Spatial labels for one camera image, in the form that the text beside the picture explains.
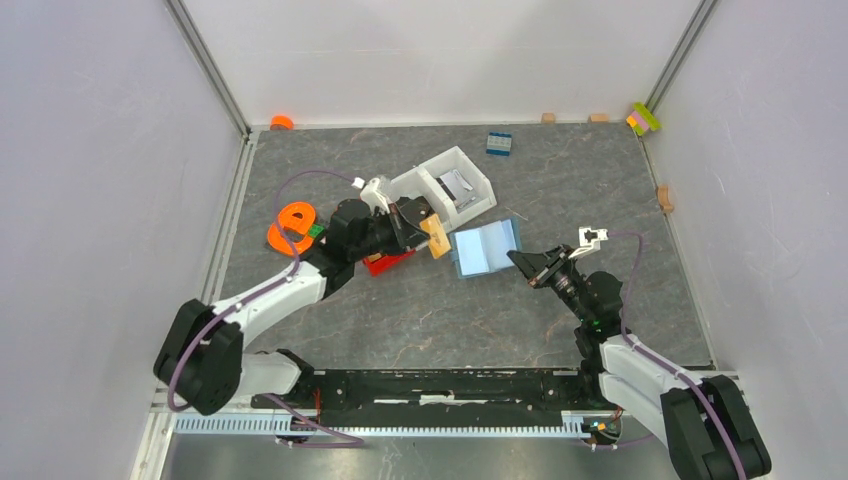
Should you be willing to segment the gold credit card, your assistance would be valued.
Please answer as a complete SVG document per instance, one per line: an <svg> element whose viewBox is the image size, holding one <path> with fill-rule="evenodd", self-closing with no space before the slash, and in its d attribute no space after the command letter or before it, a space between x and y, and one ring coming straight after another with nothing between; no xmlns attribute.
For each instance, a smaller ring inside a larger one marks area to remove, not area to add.
<svg viewBox="0 0 848 480"><path fill-rule="evenodd" d="M436 213L422 220L419 226L428 235L427 248L433 259L445 256L452 249L440 217Z"/></svg>

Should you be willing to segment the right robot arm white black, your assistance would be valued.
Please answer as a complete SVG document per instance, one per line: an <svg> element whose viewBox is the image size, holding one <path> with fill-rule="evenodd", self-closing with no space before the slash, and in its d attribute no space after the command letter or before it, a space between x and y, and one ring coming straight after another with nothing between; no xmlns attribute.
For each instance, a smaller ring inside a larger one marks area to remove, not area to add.
<svg viewBox="0 0 848 480"><path fill-rule="evenodd" d="M577 392L591 408L612 403L668 450L681 479L755 479L773 464L737 383L702 376L657 354L624 327L622 282L581 273L572 250L511 250L507 256L534 289L549 289L579 321Z"/></svg>

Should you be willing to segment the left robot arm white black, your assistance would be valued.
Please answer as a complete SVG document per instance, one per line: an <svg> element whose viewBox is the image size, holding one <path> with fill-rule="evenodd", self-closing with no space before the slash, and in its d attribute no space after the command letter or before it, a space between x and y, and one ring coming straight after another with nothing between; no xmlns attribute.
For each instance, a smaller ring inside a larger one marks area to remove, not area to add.
<svg viewBox="0 0 848 480"><path fill-rule="evenodd" d="M202 415L233 398L276 393L290 407L306 405L314 381L305 364L282 351L248 354L261 333L289 315L328 298L354 275L358 262L375 254L415 251L430 236L422 221L434 215L424 197L402 197L381 212L360 199L338 204L327 226L287 270L228 299L207 305L198 299L178 309L153 364L168 387L172 410Z"/></svg>

